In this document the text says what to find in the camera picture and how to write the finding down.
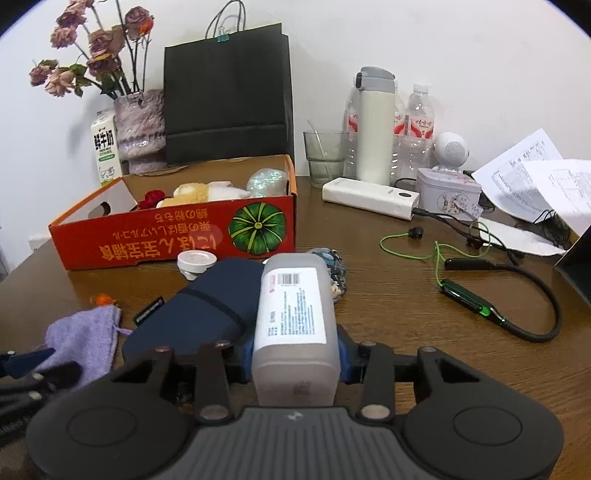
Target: patterned fabric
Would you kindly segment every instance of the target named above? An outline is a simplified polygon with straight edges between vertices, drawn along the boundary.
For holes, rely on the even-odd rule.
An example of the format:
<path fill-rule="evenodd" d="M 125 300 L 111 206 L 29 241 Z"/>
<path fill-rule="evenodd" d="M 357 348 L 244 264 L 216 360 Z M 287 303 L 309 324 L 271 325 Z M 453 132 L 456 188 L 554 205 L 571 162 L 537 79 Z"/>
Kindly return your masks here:
<path fill-rule="evenodd" d="M 343 257 L 331 248 L 320 247 L 308 251 L 309 254 L 318 255 L 329 270 L 332 287 L 333 302 L 337 303 L 347 291 L 347 278 Z"/>

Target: bottle cap on table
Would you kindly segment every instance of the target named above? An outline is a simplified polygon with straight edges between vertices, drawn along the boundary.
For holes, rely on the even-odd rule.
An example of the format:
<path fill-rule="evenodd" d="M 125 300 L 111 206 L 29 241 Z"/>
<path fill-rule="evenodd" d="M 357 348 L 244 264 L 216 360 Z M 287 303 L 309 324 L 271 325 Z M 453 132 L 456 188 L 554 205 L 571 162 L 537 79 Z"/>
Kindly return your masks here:
<path fill-rule="evenodd" d="M 206 250 L 187 250 L 177 257 L 178 269 L 187 280 L 195 280 L 197 275 L 216 264 L 217 257 Z"/>

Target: purple textured vase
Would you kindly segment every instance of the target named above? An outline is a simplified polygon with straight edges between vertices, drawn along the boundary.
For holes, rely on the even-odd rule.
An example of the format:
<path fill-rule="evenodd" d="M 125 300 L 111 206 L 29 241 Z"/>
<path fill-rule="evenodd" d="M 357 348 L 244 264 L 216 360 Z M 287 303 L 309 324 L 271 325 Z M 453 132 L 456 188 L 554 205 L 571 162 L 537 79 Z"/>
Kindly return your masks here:
<path fill-rule="evenodd" d="M 162 90 L 131 93 L 115 100 L 119 156 L 129 161 L 129 173 L 166 168 L 163 106 Z"/>

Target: round speaker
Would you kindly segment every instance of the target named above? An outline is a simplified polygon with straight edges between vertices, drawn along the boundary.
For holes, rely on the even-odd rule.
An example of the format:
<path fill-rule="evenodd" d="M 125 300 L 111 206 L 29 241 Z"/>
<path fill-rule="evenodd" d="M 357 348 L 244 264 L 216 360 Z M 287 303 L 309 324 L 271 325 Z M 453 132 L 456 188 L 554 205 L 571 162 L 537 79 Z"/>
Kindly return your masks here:
<path fill-rule="evenodd" d="M 443 132 L 434 142 L 434 155 L 439 164 L 448 170 L 458 170 L 470 154 L 466 141 L 460 135 Z"/>

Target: neckband earphone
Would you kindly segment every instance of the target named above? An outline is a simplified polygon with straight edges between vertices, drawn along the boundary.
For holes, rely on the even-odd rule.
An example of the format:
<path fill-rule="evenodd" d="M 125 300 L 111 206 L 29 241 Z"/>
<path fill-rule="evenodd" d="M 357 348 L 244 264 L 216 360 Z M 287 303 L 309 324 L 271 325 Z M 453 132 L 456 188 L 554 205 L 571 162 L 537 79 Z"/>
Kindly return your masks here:
<path fill-rule="evenodd" d="M 501 327 L 503 330 L 515 335 L 516 337 L 521 338 L 522 340 L 526 340 L 527 342 L 532 343 L 544 343 L 552 340 L 555 338 L 560 329 L 562 328 L 562 309 L 560 308 L 560 304 L 558 303 L 558 299 L 554 292 L 550 289 L 546 283 L 543 282 L 542 279 L 536 277 L 533 273 L 525 270 L 524 268 L 519 267 L 518 265 L 512 264 L 497 264 L 490 262 L 484 258 L 482 258 L 488 252 L 489 246 L 486 248 L 486 251 L 483 254 L 479 255 L 470 255 L 467 254 L 460 249 L 454 247 L 453 245 L 448 244 L 440 244 L 435 242 L 435 251 L 433 255 L 423 256 L 423 257 L 416 257 L 413 255 L 401 254 L 399 252 L 395 252 L 390 250 L 384 246 L 384 241 L 390 238 L 400 238 L 408 236 L 414 239 L 421 239 L 423 237 L 423 228 L 422 227 L 414 227 L 409 229 L 406 233 L 399 233 L 397 235 L 388 235 L 383 237 L 380 240 L 380 247 L 387 253 L 392 255 L 396 255 L 402 258 L 408 258 L 411 260 L 429 260 L 431 258 L 435 258 L 435 279 L 437 284 L 439 285 L 441 293 L 445 296 L 449 297 L 450 299 L 454 300 L 455 302 L 459 303 L 460 305 L 464 306 L 465 308 L 478 313 L 479 315 L 483 316 L 487 320 L 491 321 L 495 325 Z M 460 255 L 464 256 L 465 258 L 448 258 L 441 254 L 441 247 L 450 248 Z M 449 280 L 448 278 L 439 279 L 439 263 L 443 260 L 443 265 L 445 270 L 449 271 L 457 271 L 457 270 L 481 270 L 481 271 L 491 271 L 491 270 L 501 270 L 501 271 L 509 271 L 518 273 L 523 277 L 532 281 L 538 288 L 548 297 L 550 303 L 552 304 L 552 308 L 554 309 L 554 326 L 548 333 L 537 334 L 528 332 L 523 328 L 515 325 L 509 319 L 504 317 L 500 314 L 499 310 L 487 300 L 479 297 L 475 293 L 471 292 L 467 288 L 462 287 L 458 283 Z"/>

